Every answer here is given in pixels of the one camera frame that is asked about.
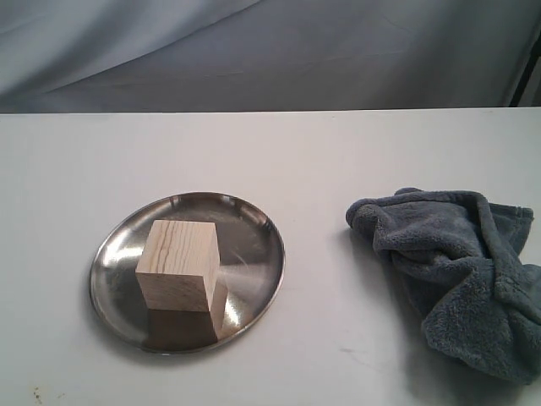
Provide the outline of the light wooden cube block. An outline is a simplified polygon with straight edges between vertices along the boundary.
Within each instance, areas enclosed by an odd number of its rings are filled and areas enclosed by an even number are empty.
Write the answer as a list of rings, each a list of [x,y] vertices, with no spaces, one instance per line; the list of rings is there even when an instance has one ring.
[[[219,341],[228,294],[220,266],[214,223],[152,223],[135,270],[148,309],[148,346],[175,352]]]

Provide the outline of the grey fleece cloth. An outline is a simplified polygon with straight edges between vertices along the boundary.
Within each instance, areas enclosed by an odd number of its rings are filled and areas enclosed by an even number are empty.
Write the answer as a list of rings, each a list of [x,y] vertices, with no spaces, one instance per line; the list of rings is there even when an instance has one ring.
[[[478,192],[415,188],[346,213],[400,274],[432,349],[518,384],[540,375],[540,269],[520,261],[533,219]]]

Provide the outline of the round stainless steel plate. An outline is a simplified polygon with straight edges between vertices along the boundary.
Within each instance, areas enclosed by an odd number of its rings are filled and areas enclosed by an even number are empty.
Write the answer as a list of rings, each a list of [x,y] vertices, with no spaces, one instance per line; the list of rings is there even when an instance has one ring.
[[[216,225],[222,310],[148,308],[135,270],[156,220]],[[241,335],[268,310],[284,262],[281,235],[258,207],[212,192],[172,195],[138,209],[107,236],[90,267],[90,302],[104,327],[136,348],[158,354],[207,350]]]

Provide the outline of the grey backdrop cloth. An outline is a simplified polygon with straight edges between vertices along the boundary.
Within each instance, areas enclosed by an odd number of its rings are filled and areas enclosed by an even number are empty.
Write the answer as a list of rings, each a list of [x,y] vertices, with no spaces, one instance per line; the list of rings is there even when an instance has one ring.
[[[502,107],[537,1],[4,1],[1,109]]]

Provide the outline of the black backdrop stand pole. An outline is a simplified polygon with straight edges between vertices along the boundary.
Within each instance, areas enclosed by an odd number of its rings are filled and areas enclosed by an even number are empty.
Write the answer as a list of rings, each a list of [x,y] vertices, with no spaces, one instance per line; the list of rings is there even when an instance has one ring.
[[[527,88],[528,82],[532,77],[533,71],[540,58],[540,37],[534,42],[531,51],[529,53],[526,65],[521,73],[516,88],[513,92],[509,107],[517,107],[523,97],[523,94]]]

